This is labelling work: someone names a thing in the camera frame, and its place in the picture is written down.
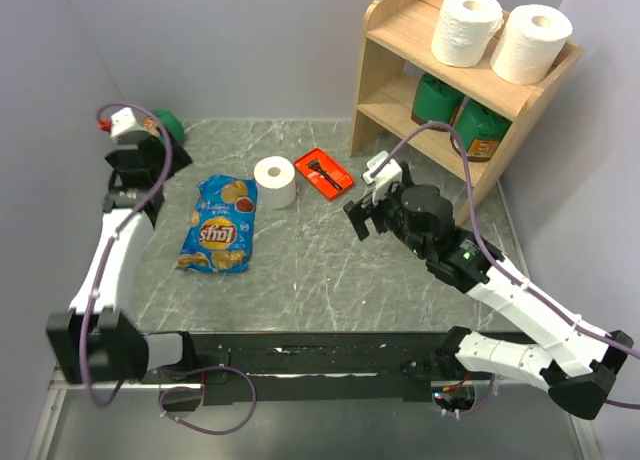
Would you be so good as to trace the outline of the green roll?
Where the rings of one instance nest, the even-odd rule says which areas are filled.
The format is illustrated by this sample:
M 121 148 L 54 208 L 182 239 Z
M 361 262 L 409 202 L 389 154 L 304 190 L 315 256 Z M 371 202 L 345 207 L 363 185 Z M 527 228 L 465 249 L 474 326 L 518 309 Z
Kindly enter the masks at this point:
M 418 125 L 429 121 L 452 125 L 464 98 L 462 92 L 424 73 L 417 85 L 411 119 Z
M 469 99 L 454 125 L 469 162 L 488 162 L 494 156 L 512 122 Z
M 185 130 L 180 120 L 170 111 L 164 109 L 152 110 L 151 116 L 143 119 L 143 127 L 154 137 L 163 140 L 159 124 L 163 124 L 165 129 L 171 135 L 171 138 L 178 144 L 182 144 L 185 140 Z

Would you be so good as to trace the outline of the white paper roll front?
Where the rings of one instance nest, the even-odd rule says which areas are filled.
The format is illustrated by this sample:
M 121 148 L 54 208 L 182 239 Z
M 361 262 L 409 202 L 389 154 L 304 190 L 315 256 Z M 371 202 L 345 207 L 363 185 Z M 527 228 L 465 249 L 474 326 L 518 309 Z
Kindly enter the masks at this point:
M 443 0 L 431 52 L 441 64 L 474 67 L 502 24 L 503 10 L 497 0 Z

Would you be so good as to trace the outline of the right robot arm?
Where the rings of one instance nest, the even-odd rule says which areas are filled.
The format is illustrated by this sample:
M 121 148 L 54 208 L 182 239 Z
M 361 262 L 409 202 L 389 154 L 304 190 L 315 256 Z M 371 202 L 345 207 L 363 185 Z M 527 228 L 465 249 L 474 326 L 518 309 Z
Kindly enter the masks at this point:
M 584 420 L 609 403 L 633 339 L 583 321 L 538 290 L 500 250 L 455 224 L 452 204 L 438 188 L 396 182 L 381 200 L 366 195 L 344 211 L 359 239 L 368 236 L 371 220 L 377 233 L 392 233 L 438 280 L 491 307 L 531 340 L 510 343 L 454 327 L 435 356 L 444 376 L 480 371 L 520 380 Z

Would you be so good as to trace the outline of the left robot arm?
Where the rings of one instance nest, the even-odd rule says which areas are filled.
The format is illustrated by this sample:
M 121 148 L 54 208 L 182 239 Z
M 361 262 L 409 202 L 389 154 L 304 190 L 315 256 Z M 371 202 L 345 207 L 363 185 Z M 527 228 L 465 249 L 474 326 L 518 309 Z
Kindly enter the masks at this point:
M 144 131 L 126 135 L 106 161 L 112 168 L 102 204 L 102 228 L 89 271 L 66 312 L 50 314 L 46 334 L 70 384 L 82 382 L 79 351 L 87 353 L 94 382 L 141 380 L 161 368 L 174 381 L 190 380 L 198 357 L 186 332 L 141 333 L 127 318 L 142 253 L 164 202 L 157 191 L 139 212 L 134 206 L 164 165 L 162 141 Z

